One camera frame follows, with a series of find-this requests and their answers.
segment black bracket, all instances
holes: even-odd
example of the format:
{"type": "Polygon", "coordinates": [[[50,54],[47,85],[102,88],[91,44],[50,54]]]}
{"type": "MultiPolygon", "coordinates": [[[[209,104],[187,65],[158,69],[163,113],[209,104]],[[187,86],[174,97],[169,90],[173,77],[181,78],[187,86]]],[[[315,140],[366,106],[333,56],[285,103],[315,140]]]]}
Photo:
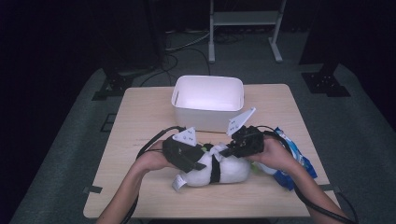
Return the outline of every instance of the black bracket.
{"type": "Polygon", "coordinates": [[[347,88],[341,86],[333,75],[338,63],[325,63],[316,73],[302,73],[311,93],[326,93],[329,97],[350,96],[347,88]]]}

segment white plastic bin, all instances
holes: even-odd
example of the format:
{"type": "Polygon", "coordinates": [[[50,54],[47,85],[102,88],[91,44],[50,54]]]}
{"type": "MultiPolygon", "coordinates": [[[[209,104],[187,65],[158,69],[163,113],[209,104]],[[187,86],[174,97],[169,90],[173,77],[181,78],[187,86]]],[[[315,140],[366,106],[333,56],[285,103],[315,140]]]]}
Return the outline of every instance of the white plastic bin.
{"type": "Polygon", "coordinates": [[[235,77],[183,76],[172,94],[177,125],[226,133],[244,106],[244,86],[235,77]]]}

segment black strap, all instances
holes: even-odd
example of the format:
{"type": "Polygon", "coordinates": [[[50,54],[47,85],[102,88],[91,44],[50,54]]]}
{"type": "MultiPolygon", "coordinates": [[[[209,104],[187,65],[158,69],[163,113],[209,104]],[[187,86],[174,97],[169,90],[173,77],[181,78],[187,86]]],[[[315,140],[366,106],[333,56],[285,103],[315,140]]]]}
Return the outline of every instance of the black strap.
{"type": "Polygon", "coordinates": [[[212,173],[210,174],[210,183],[219,183],[220,175],[220,163],[216,160],[215,155],[212,155],[212,173]]]}

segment black wall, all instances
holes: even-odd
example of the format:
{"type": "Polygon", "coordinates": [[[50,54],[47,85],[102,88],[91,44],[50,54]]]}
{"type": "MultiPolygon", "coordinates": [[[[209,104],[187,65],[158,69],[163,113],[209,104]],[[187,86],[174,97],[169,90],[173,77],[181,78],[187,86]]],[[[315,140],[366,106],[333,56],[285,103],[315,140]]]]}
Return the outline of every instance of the black wall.
{"type": "Polygon", "coordinates": [[[78,1],[2,4],[0,222],[7,223],[98,64],[78,1]]]}
{"type": "Polygon", "coordinates": [[[0,223],[11,219],[92,73],[104,63],[159,64],[148,2],[0,1],[0,223]]]}
{"type": "Polygon", "coordinates": [[[350,69],[396,130],[396,3],[322,0],[301,63],[350,69]]]}

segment white paper tag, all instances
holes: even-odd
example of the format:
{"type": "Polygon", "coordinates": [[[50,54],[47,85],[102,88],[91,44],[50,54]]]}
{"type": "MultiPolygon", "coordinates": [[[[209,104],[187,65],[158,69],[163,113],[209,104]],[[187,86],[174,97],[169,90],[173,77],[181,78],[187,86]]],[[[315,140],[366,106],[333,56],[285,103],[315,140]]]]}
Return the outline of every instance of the white paper tag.
{"type": "Polygon", "coordinates": [[[176,175],[174,182],[172,183],[172,188],[175,191],[179,191],[187,182],[181,177],[181,175],[176,175]]]}

